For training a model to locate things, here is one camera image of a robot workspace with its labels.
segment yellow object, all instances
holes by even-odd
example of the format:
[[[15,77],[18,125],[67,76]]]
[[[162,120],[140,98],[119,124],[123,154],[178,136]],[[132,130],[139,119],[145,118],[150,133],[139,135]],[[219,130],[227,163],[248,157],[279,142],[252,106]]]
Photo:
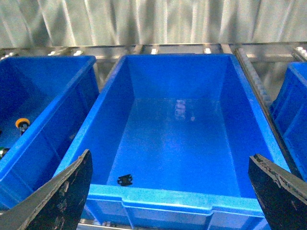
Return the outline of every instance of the yellow object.
[[[16,127],[19,128],[19,124],[22,122],[26,122],[28,125],[30,125],[30,121],[27,118],[19,118],[15,123]]]

